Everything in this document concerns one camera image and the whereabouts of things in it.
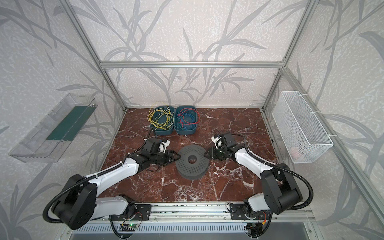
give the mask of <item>gray perforated disc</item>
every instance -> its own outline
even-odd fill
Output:
[[[205,149],[199,145],[188,145],[178,152],[181,158],[176,161],[176,167],[183,178],[196,180],[204,176],[209,167],[204,153]]]

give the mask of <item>clear plastic tray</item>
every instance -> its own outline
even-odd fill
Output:
[[[66,95],[9,155],[23,162],[57,162],[97,107],[93,100]]]

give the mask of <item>red wire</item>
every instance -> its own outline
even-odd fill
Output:
[[[190,110],[192,110],[192,111],[194,111],[194,112],[196,113],[196,115],[197,115],[197,117],[198,117],[198,119],[199,119],[197,122],[187,122],[187,121],[185,120],[183,113],[185,113],[186,111],[190,111]],[[196,109],[193,109],[193,108],[183,108],[177,116],[179,117],[180,122],[181,122],[181,124],[182,124],[183,126],[184,126],[184,125],[198,124],[198,123],[201,121],[199,112],[198,112]]]
[[[264,222],[266,222],[266,214],[263,211],[262,211],[262,213],[264,213]]]

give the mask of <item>teal plastic bin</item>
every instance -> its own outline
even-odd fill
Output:
[[[176,108],[174,128],[178,135],[191,135],[194,134],[197,129],[197,124],[183,125],[180,122],[180,118],[178,117],[178,115],[185,108],[192,108],[196,110],[194,106],[179,106]],[[187,114],[184,114],[184,118],[182,118],[182,120],[184,119],[186,122],[196,122],[198,120],[197,113],[195,111],[190,110],[186,111],[185,113]]]
[[[166,107],[167,106],[159,106],[159,107],[155,108],[155,110],[159,109],[159,108],[166,108]],[[172,106],[168,106],[168,107],[169,107],[170,112],[173,114],[173,118],[175,118],[175,108]],[[162,114],[161,112],[155,112],[152,116],[152,119],[153,120],[157,119],[157,117],[161,114]],[[158,123],[164,123],[166,121],[167,121],[167,116],[161,116],[159,119],[156,120],[156,122],[158,122]],[[156,127],[154,127],[154,128],[155,128],[155,132],[157,135],[170,135],[173,132],[173,125],[171,125],[170,128],[167,130],[159,129]]]

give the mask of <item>wallpaper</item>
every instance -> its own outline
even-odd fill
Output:
[[[103,61],[281,61],[307,5],[307,0],[70,2]],[[125,104],[141,108],[158,101],[175,106],[262,106],[277,72],[108,71]]]
[[[116,68],[109,75],[127,106],[260,107],[274,68]]]
[[[48,201],[76,173],[95,172],[123,116],[58,2],[0,1],[0,238],[54,239],[43,221]],[[98,105],[57,163],[21,162],[8,153],[68,93]]]
[[[281,61],[307,0],[70,0],[102,61]]]
[[[319,5],[289,68],[384,197],[384,1]]]
[[[292,163],[272,116],[282,91],[293,91],[284,76],[272,93],[265,113],[275,136],[273,140],[282,155],[282,161],[291,170],[306,178],[313,187],[314,198],[310,207],[324,239],[384,239],[384,229],[344,171],[332,148],[313,163]],[[301,181],[297,183],[303,199],[306,199],[308,197],[306,186]]]

